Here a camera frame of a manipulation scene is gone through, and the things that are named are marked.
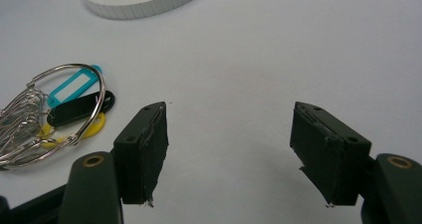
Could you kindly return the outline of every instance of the black plastic part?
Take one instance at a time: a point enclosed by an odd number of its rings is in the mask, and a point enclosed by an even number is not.
[[[3,198],[0,200],[0,223],[57,223],[65,189],[66,185],[63,185],[11,210],[8,210],[7,201]]]
[[[360,217],[362,224],[391,224],[384,209],[374,208],[366,200],[363,202]]]
[[[58,223],[123,223],[114,163],[109,153],[90,153],[74,162]]]
[[[47,115],[47,123],[57,127],[89,117],[97,105],[99,94],[99,92],[93,93],[56,106]],[[114,105],[114,100],[114,94],[105,91],[101,112],[108,112]]]
[[[296,103],[291,148],[327,203],[354,205],[371,143],[325,110]]]
[[[9,203],[7,199],[3,196],[0,196],[0,223],[2,224],[12,224],[12,212],[9,208]]]
[[[165,103],[141,109],[114,141],[119,190],[124,204],[152,206],[168,146]]]
[[[421,224],[422,166],[407,157],[379,154],[374,182],[391,224]]]

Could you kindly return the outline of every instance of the key tag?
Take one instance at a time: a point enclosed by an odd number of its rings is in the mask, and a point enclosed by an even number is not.
[[[102,69],[97,65],[92,65],[100,73]],[[55,88],[47,99],[49,107],[54,108],[65,102],[74,100],[83,94],[88,88],[98,81],[96,74],[87,69],[80,69],[65,82]]]
[[[98,102],[99,96],[100,93],[93,93],[52,108],[47,115],[47,123],[57,127],[90,116]],[[114,100],[114,94],[110,91],[105,91],[105,100],[100,112],[108,112],[114,105]]]

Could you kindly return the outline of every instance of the white table surface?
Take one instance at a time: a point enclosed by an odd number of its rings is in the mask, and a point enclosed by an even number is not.
[[[140,20],[82,0],[0,0],[0,107],[41,72],[102,66],[117,101],[104,130],[39,165],[0,173],[15,207],[67,182],[139,109],[167,103],[169,148],[155,207],[125,223],[360,223],[326,208],[289,147],[295,101],[422,161],[422,0],[194,0]]]

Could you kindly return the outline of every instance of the blue key tag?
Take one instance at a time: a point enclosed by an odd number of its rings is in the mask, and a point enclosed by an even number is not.
[[[93,67],[100,73],[102,72],[99,66],[93,65]],[[92,71],[80,69],[49,94],[47,104],[49,107],[54,108],[62,103],[76,99],[97,81],[98,77]]]

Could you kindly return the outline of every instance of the key ring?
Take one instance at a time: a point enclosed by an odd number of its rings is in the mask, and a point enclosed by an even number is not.
[[[100,92],[98,95],[97,104],[90,117],[84,122],[84,124],[80,127],[77,132],[70,134],[64,139],[60,138],[60,140],[57,140],[54,138],[43,138],[42,136],[37,136],[34,140],[31,140],[27,143],[20,143],[19,145],[14,144],[13,148],[5,148],[4,146],[1,146],[3,143],[0,143],[0,147],[2,147],[2,149],[10,149],[6,152],[0,152],[0,170],[16,169],[24,166],[33,165],[37,162],[49,158],[50,156],[52,156],[53,154],[55,154],[66,146],[77,145],[83,137],[84,133],[87,131],[87,129],[95,122],[97,115],[100,113],[102,104],[105,100],[106,86],[103,75],[92,66],[85,64],[66,64],[47,70],[41,73],[40,75],[34,77],[32,81],[27,84],[27,88],[24,90],[24,92],[21,93],[19,96],[25,94],[26,91],[35,90],[36,84],[39,81],[57,72],[74,68],[88,69],[98,77]],[[7,107],[13,107],[15,105],[13,104],[15,100],[16,99],[14,99],[12,103],[9,104]],[[56,143],[57,145],[51,149],[43,148],[43,144],[49,142]]]

